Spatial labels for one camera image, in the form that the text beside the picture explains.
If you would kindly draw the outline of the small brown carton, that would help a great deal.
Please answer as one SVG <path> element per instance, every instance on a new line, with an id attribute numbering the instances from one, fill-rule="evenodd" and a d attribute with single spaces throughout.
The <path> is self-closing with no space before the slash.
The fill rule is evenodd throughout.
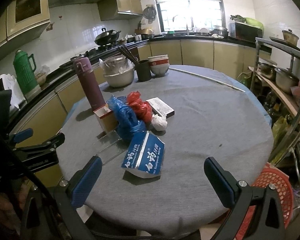
<path id="1" fill-rule="evenodd" d="M 108 107 L 107 104 L 96 109 L 94 111 L 94 114 L 105 133 L 110 133 L 115 128 L 117 128 L 119 123 L 115 117 L 114 112 Z"/>

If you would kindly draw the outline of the blue white medicine box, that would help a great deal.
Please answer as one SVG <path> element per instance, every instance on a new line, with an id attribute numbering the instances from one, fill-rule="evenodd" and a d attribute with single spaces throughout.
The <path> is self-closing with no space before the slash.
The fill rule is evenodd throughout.
<path id="1" fill-rule="evenodd" d="M 150 132 L 136 133 L 130 142 L 121 167 L 142 179 L 161 175 L 165 143 Z"/>

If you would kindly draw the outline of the blue plastic bag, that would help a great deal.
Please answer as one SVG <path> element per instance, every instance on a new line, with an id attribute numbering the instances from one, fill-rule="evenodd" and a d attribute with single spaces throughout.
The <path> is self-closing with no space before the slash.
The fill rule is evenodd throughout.
<path id="1" fill-rule="evenodd" d="M 116 132 L 124 141 L 130 142 L 136 133 L 147 131 L 146 125 L 139 120 L 133 109 L 112 95 L 107 101 L 118 122 Z"/>

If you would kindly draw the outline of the white paper ball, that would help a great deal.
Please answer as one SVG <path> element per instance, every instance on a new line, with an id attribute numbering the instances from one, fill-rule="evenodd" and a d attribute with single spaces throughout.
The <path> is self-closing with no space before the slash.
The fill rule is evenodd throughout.
<path id="1" fill-rule="evenodd" d="M 166 130 L 168 122 L 166 120 L 166 116 L 153 114 L 151 119 L 151 124 L 156 131 L 162 132 Z"/>

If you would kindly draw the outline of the red plastic bag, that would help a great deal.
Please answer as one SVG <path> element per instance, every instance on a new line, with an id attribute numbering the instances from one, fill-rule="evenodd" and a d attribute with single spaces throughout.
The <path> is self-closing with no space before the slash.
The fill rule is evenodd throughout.
<path id="1" fill-rule="evenodd" d="M 152 119 L 152 107 L 147 101 L 142 101 L 139 91 L 127 95 L 128 106 L 134 111 L 136 117 L 144 123 L 150 123 Z"/>

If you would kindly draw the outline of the white cardboard box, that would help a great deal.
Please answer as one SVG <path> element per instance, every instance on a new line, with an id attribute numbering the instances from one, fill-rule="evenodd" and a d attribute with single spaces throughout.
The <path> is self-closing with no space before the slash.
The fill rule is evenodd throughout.
<path id="1" fill-rule="evenodd" d="M 152 107 L 152 111 L 154 114 L 165 116 L 166 118 L 172 117 L 175 114 L 174 109 L 158 97 L 151 98 L 146 101 Z"/>

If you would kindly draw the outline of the red plastic basket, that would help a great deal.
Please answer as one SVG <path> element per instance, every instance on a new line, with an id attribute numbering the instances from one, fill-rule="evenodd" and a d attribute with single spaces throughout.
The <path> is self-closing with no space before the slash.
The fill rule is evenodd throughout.
<path id="1" fill-rule="evenodd" d="M 284 239 L 293 209 L 289 176 L 266 163 L 253 183 L 253 192 L 235 239 Z"/>

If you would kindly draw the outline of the green thermos jug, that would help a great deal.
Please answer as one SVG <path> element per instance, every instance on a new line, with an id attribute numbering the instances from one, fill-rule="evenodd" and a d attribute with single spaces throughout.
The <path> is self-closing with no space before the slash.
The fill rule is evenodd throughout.
<path id="1" fill-rule="evenodd" d="M 34 55 L 28 55 L 25 51 L 17 50 L 13 60 L 18 85 L 24 95 L 38 86 L 34 72 L 37 69 Z"/>

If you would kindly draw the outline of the purple thermos bottle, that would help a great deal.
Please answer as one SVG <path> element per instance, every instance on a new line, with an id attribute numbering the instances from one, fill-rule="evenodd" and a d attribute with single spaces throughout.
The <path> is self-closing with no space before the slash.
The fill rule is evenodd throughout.
<path id="1" fill-rule="evenodd" d="M 101 108 L 106 103 L 94 75 L 90 60 L 87 57 L 75 58 L 73 64 L 77 77 L 81 83 L 85 96 L 93 111 Z"/>

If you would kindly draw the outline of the steel bowl with plastic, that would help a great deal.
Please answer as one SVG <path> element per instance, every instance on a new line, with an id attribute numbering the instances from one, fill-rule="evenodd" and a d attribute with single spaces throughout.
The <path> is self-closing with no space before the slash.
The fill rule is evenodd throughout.
<path id="1" fill-rule="evenodd" d="M 103 76 L 110 87 L 125 87 L 134 80 L 134 64 L 123 55 L 105 60 L 99 59 L 99 66 L 102 68 Z"/>

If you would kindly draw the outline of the dark chopstick holder cup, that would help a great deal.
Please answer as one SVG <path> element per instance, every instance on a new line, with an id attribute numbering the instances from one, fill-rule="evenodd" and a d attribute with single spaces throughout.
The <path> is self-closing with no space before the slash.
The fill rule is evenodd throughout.
<path id="1" fill-rule="evenodd" d="M 145 82 L 152 78 L 148 60 L 141 60 L 135 65 L 138 81 Z"/>

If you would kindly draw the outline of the black wok on stove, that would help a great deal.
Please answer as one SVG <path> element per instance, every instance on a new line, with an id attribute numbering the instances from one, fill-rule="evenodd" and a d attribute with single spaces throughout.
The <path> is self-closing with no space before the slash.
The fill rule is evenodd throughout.
<path id="1" fill-rule="evenodd" d="M 102 28 L 102 33 L 100 33 L 94 40 L 95 44 L 98 46 L 105 46 L 107 44 L 114 43 L 119 39 L 121 31 L 107 30 Z"/>

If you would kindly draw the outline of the white stick on table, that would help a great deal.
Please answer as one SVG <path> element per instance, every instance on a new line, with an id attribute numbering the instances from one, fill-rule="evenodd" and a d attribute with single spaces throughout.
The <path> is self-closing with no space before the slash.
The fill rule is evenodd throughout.
<path id="1" fill-rule="evenodd" d="M 177 68 L 171 68 L 171 67 L 170 67 L 170 70 L 173 70 L 173 71 L 176 71 L 176 72 L 180 72 L 180 73 L 184 73 L 184 74 L 189 74 L 189 75 L 192 75 L 192 76 L 196 76 L 196 77 L 199 77 L 201 79 L 209 80 L 209 81 L 217 83 L 219 85 L 223 85 L 223 86 L 229 87 L 231 89 L 234 89 L 234 90 L 237 90 L 237 91 L 245 93 L 245 90 L 243 90 L 243 89 L 240 89 L 238 87 L 235 87 L 235 86 L 230 85 L 228 83 L 225 83 L 223 81 L 219 81 L 219 80 L 213 79 L 213 78 L 208 77 L 208 76 L 196 74 L 196 73 L 193 73 L 193 72 L 189 72 L 189 71 L 181 70 L 181 69 L 177 69 Z"/>

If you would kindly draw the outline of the steel pot on shelf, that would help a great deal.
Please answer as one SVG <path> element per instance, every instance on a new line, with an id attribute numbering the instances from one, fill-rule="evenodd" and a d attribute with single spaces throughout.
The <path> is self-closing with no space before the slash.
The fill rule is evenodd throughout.
<path id="1" fill-rule="evenodd" d="M 299 79 L 286 69 L 276 67 L 275 72 L 275 82 L 277 87 L 286 94 L 291 94 L 291 88 L 299 84 Z"/>

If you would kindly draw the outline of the metal shelf rack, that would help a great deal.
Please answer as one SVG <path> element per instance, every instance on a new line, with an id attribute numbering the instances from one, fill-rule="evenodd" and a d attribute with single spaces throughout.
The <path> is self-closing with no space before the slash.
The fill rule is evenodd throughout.
<path id="1" fill-rule="evenodd" d="M 276 41 L 267 40 L 264 38 L 255 38 L 256 42 L 256 56 L 255 56 L 255 65 L 252 70 L 252 80 L 250 85 L 250 90 L 254 90 L 254 84 L 256 76 L 261 74 L 257 71 L 259 57 L 260 57 L 260 48 L 262 45 L 266 44 L 272 46 L 276 49 L 279 49 L 291 56 L 290 59 L 290 68 L 288 72 L 291 74 L 293 69 L 293 63 L 295 59 L 300 61 L 300 49 L 293 48 L 289 45 L 281 44 Z M 286 109 L 289 110 L 291 116 L 293 117 L 290 127 L 287 129 L 285 136 L 282 139 L 278 140 L 278 143 L 273 147 L 273 150 L 269 156 L 268 161 L 277 166 L 283 159 L 288 155 L 288 153 L 293 150 L 298 140 L 300 140 L 300 105 L 298 106 L 293 100 L 292 96 L 285 93 L 279 85 L 273 83 L 272 81 L 264 78 L 264 81 L 268 86 L 275 92 L 281 102 L 285 105 Z"/>

